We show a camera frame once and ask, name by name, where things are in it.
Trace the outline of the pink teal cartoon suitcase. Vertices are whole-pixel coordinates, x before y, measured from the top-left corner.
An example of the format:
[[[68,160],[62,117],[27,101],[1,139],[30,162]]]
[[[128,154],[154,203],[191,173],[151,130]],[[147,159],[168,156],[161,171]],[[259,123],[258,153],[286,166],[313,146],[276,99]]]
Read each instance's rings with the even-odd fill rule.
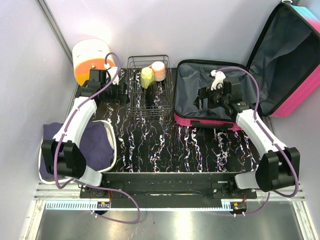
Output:
[[[267,19],[246,65],[182,60],[173,104],[179,125],[240,129],[222,107],[199,109],[194,104],[199,89],[212,84],[210,74],[217,69],[240,80],[244,99],[259,104],[260,116],[286,117],[320,84],[320,21],[308,8],[282,2]]]

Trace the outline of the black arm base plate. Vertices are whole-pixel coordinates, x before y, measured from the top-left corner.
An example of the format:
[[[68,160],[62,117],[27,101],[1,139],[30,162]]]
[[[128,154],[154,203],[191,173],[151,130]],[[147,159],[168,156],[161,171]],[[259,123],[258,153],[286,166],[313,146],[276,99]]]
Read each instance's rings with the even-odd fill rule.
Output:
[[[257,198],[255,190],[240,190],[234,172],[107,172],[101,186],[131,196],[191,195],[210,199]]]

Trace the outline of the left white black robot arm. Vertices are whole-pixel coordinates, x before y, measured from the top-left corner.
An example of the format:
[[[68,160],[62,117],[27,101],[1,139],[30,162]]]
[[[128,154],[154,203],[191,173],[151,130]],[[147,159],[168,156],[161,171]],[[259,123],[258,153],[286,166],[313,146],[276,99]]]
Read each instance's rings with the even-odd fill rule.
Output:
[[[116,66],[91,69],[89,79],[76,93],[65,122],[52,138],[42,141],[45,169],[53,175],[59,189],[63,188],[59,177],[63,177],[68,183],[75,180],[90,185],[90,192],[97,198],[103,198],[108,193],[107,184],[102,182],[102,173],[87,164],[80,145],[88,123],[102,101],[127,103],[125,87],[119,84],[119,72]]]

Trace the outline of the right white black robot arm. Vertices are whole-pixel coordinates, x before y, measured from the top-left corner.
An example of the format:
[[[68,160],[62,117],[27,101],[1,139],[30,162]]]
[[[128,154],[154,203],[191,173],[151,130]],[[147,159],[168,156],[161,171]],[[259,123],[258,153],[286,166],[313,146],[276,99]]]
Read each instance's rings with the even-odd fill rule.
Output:
[[[294,186],[299,188],[300,153],[287,147],[262,122],[254,108],[243,99],[241,83],[234,77],[214,77],[211,86],[198,90],[194,105],[201,109],[224,108],[225,113],[247,134],[260,156],[257,170],[235,175],[227,185],[228,195],[239,198],[246,189],[263,192]]]

